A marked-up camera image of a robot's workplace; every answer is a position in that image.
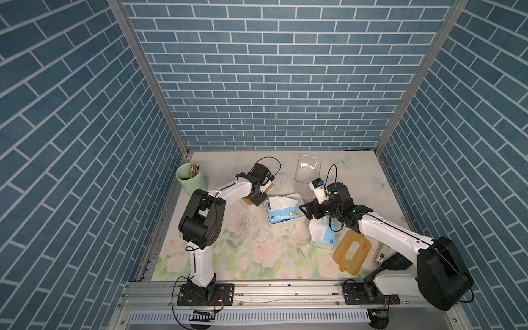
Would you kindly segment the dark bamboo lid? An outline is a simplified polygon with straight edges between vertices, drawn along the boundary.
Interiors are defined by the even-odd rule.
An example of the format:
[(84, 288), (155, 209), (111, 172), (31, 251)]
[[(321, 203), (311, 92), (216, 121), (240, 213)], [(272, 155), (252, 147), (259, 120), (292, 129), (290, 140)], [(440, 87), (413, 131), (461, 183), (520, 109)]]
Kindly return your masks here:
[(332, 259), (339, 271), (357, 275), (371, 250), (371, 242), (363, 234), (350, 230), (346, 233)]

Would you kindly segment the white tissue box base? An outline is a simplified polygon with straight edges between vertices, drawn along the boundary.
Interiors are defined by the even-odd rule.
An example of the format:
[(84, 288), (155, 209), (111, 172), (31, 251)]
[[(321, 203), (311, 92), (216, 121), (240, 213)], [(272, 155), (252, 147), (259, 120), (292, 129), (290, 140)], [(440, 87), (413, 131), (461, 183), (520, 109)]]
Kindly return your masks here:
[(304, 222), (307, 218), (300, 210), (302, 199), (298, 193), (270, 197), (265, 202), (268, 225), (271, 228), (284, 228)]

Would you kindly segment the blue tissue pack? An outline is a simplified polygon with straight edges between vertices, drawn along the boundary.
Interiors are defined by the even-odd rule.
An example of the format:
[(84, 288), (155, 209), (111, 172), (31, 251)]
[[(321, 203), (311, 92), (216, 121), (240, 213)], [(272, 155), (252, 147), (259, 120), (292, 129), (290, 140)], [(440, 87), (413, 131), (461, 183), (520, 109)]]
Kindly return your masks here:
[(292, 197), (271, 197), (265, 203), (265, 207), (268, 212), (268, 219), (273, 225), (298, 219), (301, 216), (298, 200)]
[(310, 243), (316, 247), (333, 250), (336, 243), (337, 224), (334, 218), (329, 216), (320, 219), (312, 219), (309, 222)]

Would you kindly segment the green circuit board right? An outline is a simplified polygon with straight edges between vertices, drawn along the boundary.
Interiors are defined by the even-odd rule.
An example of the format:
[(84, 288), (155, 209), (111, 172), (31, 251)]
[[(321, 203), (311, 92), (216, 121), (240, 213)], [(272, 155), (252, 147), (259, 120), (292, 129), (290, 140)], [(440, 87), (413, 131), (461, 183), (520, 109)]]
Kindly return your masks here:
[(389, 311), (386, 309), (370, 309), (370, 318), (371, 320), (384, 320), (389, 319)]

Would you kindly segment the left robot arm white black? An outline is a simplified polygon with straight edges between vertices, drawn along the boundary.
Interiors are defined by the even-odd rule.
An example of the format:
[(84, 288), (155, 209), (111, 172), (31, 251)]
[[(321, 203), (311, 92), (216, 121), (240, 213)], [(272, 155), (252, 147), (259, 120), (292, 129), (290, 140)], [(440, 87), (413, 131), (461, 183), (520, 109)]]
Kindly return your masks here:
[(218, 297), (217, 276), (213, 268), (213, 244), (221, 233), (225, 210), (240, 199), (260, 206), (273, 186), (275, 174), (255, 163), (247, 173), (238, 173), (231, 182), (211, 191), (192, 193), (179, 224), (187, 242), (191, 273), (180, 290), (186, 305), (209, 305)]

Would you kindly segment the green circuit board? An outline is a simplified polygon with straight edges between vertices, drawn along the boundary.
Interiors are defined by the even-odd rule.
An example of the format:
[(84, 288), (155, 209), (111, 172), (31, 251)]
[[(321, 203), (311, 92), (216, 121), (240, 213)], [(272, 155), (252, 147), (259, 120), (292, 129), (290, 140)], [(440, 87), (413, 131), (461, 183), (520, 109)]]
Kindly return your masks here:
[(189, 323), (213, 323), (216, 312), (213, 310), (193, 310), (189, 313)]
[(371, 320), (384, 320), (389, 319), (389, 311), (386, 309), (370, 309), (370, 318)]

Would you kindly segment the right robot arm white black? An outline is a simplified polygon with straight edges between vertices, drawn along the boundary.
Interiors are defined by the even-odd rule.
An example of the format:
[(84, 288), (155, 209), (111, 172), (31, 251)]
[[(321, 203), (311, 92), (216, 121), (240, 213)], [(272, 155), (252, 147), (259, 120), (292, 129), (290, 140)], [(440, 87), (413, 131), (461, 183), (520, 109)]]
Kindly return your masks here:
[(341, 182), (309, 184), (315, 199), (301, 206), (308, 219), (324, 216), (339, 221), (351, 232), (371, 237), (395, 251), (364, 279), (364, 298), (374, 303), (392, 295), (418, 296), (433, 307), (448, 311), (472, 293), (473, 277), (455, 243), (445, 236), (433, 239), (384, 219), (373, 209), (357, 204)]

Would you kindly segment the clear plastic tissue box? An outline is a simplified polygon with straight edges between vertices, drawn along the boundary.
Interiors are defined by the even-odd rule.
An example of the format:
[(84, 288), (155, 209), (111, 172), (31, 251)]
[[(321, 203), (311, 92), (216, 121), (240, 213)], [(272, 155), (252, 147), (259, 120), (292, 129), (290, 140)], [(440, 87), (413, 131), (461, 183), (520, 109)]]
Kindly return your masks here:
[(320, 177), (322, 160), (316, 156), (300, 155), (294, 174), (294, 189), (297, 193), (309, 191), (309, 183)]

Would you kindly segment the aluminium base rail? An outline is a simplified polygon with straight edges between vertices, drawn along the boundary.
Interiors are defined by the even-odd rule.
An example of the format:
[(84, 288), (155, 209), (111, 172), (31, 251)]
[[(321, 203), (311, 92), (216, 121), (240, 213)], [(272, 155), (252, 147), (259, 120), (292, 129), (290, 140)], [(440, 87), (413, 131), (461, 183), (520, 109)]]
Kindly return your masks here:
[(273, 308), (339, 308), (352, 301), (357, 307), (370, 305), (357, 288), (363, 281), (356, 280), (233, 280), (230, 293), (215, 295), (211, 305), (177, 304), (180, 287), (185, 280), (175, 282), (129, 282), (119, 299), (118, 311), (178, 310), (178, 309), (273, 309)]

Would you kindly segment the green circuit board left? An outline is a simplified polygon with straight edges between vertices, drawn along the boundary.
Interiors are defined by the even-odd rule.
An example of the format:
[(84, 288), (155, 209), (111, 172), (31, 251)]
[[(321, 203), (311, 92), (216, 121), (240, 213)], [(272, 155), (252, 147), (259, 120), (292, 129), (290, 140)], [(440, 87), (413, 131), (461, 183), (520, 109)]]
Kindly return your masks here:
[(213, 310), (193, 310), (189, 313), (189, 323), (213, 323), (216, 312)]

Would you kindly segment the green pen cup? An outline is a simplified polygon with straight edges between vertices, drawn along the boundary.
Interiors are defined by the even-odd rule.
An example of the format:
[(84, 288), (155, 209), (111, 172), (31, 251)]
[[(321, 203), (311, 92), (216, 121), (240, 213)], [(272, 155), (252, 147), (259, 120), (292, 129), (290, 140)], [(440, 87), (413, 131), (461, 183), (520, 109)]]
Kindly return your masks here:
[(201, 172), (201, 170), (199, 171), (199, 174), (190, 179), (189, 178), (189, 170), (190, 170), (190, 165), (193, 164), (193, 163), (187, 163), (187, 164), (183, 164), (181, 165), (177, 171), (176, 171), (176, 177), (177, 177), (177, 181), (180, 183), (181, 187), (183, 188), (184, 192), (189, 196), (191, 197), (192, 194), (196, 191), (196, 190), (202, 190), (202, 191), (207, 191), (208, 190), (208, 185), (206, 184), (206, 180)]

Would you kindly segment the pens in cup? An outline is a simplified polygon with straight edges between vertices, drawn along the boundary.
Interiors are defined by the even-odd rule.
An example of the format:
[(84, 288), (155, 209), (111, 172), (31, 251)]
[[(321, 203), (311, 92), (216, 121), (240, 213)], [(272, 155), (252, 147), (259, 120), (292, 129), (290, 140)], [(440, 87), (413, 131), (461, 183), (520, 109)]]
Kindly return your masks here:
[(192, 179), (196, 177), (199, 174), (199, 171), (200, 171), (200, 166), (197, 163), (191, 164), (190, 170), (189, 170), (189, 178)]

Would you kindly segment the small grey box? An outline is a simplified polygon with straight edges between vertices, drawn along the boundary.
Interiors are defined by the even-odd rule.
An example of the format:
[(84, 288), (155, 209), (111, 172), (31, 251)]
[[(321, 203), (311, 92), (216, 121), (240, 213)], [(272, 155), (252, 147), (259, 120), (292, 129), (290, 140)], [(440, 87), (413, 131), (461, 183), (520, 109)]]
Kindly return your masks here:
[(393, 255), (393, 250), (386, 246), (385, 244), (379, 244), (377, 250), (375, 251), (372, 264), (376, 266), (381, 266), (389, 257)]

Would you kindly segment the bamboo tissue box lid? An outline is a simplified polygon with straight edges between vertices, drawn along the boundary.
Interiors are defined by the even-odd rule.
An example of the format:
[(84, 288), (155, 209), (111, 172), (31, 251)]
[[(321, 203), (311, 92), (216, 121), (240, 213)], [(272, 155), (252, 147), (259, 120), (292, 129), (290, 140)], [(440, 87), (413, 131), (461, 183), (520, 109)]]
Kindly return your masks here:
[(252, 188), (250, 191), (250, 194), (244, 198), (251, 200), (255, 206), (260, 206), (268, 198), (268, 193), (273, 188), (274, 188), (274, 183), (270, 181), (265, 186), (261, 186), (258, 188)]

